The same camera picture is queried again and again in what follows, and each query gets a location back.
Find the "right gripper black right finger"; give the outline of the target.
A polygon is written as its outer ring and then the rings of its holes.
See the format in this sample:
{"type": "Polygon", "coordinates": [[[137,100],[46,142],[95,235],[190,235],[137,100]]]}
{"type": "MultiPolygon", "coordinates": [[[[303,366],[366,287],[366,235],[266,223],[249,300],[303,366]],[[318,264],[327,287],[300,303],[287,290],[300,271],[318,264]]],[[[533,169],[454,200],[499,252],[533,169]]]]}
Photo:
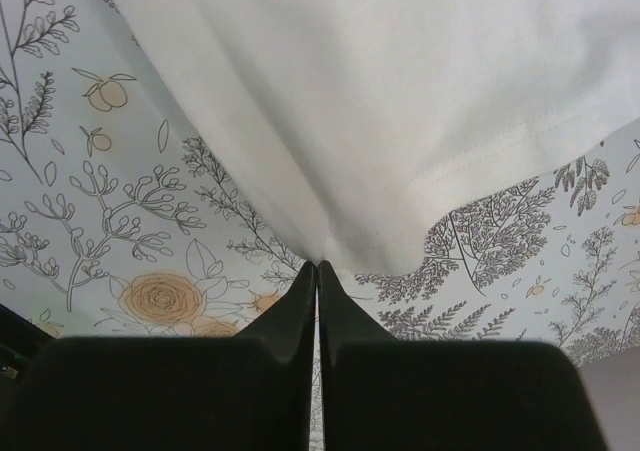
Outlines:
{"type": "Polygon", "coordinates": [[[318,269],[329,450],[603,450],[579,375],[556,347],[406,341],[318,269]]]}

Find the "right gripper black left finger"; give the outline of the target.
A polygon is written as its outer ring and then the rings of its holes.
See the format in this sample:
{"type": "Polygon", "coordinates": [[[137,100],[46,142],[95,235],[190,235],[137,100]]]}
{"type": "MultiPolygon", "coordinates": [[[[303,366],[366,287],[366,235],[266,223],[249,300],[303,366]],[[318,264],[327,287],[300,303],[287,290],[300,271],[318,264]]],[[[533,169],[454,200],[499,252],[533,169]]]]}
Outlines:
{"type": "Polygon", "coordinates": [[[5,450],[304,450],[316,269],[233,337],[58,339],[28,366],[5,450]]]}

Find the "white t shirt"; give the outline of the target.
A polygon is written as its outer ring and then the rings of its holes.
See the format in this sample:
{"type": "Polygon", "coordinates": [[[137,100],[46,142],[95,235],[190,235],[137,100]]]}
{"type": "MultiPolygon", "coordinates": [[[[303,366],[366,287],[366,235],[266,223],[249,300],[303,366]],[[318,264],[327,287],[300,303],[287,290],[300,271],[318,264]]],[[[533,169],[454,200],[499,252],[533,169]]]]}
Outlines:
{"type": "Polygon", "coordinates": [[[114,2],[273,231],[348,272],[639,117],[639,0],[114,2]]]}

